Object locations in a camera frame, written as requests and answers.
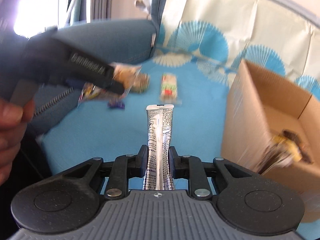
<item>bag of chips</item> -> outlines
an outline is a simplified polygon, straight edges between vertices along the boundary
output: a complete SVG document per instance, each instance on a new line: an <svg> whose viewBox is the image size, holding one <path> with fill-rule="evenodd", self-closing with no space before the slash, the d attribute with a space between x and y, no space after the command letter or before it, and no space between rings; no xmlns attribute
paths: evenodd
<svg viewBox="0 0 320 240"><path fill-rule="evenodd" d="M82 89L79 103L89 100L112 100L112 104L110 105L114 105L117 100L120 101L128 95L141 70L141 66L132 66L122 63L111 63L110 65L115 68L113 79L123 84L124 93L122 95L117 95L115 93L101 89L92 83L86 83L84 84L84 87Z"/></svg>

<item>bright light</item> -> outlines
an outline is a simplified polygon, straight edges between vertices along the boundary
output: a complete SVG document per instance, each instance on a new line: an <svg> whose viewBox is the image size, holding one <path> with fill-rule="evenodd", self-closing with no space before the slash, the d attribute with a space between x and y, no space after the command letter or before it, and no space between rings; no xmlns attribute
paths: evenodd
<svg viewBox="0 0 320 240"><path fill-rule="evenodd" d="M44 31L46 0L20 0L14 25L16 34L30 38Z"/></svg>

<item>item in box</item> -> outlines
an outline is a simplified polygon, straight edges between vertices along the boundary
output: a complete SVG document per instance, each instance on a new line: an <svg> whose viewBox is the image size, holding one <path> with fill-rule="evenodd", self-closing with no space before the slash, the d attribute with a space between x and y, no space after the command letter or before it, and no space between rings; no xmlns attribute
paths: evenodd
<svg viewBox="0 0 320 240"><path fill-rule="evenodd" d="M265 157L259 163L261 167L259 174L263 174L272 167L288 167L292 164L292 155L282 144L274 144L266 149Z"/></svg>
<svg viewBox="0 0 320 240"><path fill-rule="evenodd" d="M165 73L162 75L160 100L165 103L177 102L177 78L173 74Z"/></svg>
<svg viewBox="0 0 320 240"><path fill-rule="evenodd" d="M303 143L300 139L300 137L298 136L298 134L289 131L289 130L283 130L282 131L282 135L292 141L295 142L295 144L299 147L301 156L302 156L302 160L304 162L307 163L313 163L313 161L311 160L310 156L308 155L308 147L306 146L305 143Z"/></svg>
<svg viewBox="0 0 320 240"><path fill-rule="evenodd" d="M281 135L275 135L272 140L277 145L283 145L285 150L292 156L293 161L298 162L302 159L300 149L294 141Z"/></svg>

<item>blue floral pattern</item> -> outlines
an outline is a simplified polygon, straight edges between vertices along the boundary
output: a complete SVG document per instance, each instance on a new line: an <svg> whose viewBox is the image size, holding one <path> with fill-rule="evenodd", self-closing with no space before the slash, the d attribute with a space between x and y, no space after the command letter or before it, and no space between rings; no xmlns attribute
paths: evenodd
<svg viewBox="0 0 320 240"><path fill-rule="evenodd" d="M311 94L314 94L315 97L318 98L318 100L320 100L320 85L314 77L301 76L298 77L294 82L298 86L310 92Z"/></svg>
<svg viewBox="0 0 320 240"><path fill-rule="evenodd" d="M285 76L284 63L273 49L263 45L250 45L238 54L231 68L238 69L242 57L281 76Z"/></svg>
<svg viewBox="0 0 320 240"><path fill-rule="evenodd" d="M225 85L228 84L228 74L225 73L224 67L221 64L215 64L213 62L203 59L198 59L196 64L198 69L210 80Z"/></svg>
<svg viewBox="0 0 320 240"><path fill-rule="evenodd" d="M228 43L223 33L208 22L190 21L180 24L171 34L167 47L194 52L225 63L228 59Z"/></svg>

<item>candy bar wrapper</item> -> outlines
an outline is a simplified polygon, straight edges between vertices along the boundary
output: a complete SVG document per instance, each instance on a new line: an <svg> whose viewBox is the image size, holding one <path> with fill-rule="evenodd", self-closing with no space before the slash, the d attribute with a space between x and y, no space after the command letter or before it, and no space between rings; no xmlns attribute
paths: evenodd
<svg viewBox="0 0 320 240"><path fill-rule="evenodd" d="M169 167L173 108L173 105L147 106L148 163L143 180L144 190L174 189Z"/></svg>
<svg viewBox="0 0 320 240"><path fill-rule="evenodd" d="M110 99L108 103L108 107L111 109L113 108L124 109L124 102L122 102L119 99Z"/></svg>
<svg viewBox="0 0 320 240"><path fill-rule="evenodd" d="M166 104L177 103L177 78L170 73L164 73L161 81L160 100Z"/></svg>
<svg viewBox="0 0 320 240"><path fill-rule="evenodd" d="M115 68L113 79L123 84L124 93L122 95L117 95L115 93L101 89L92 83L86 83L84 84L84 87L82 89L79 103L89 100L121 100L128 95L141 70L141 66L132 66L122 63L111 63L110 65Z"/></svg>

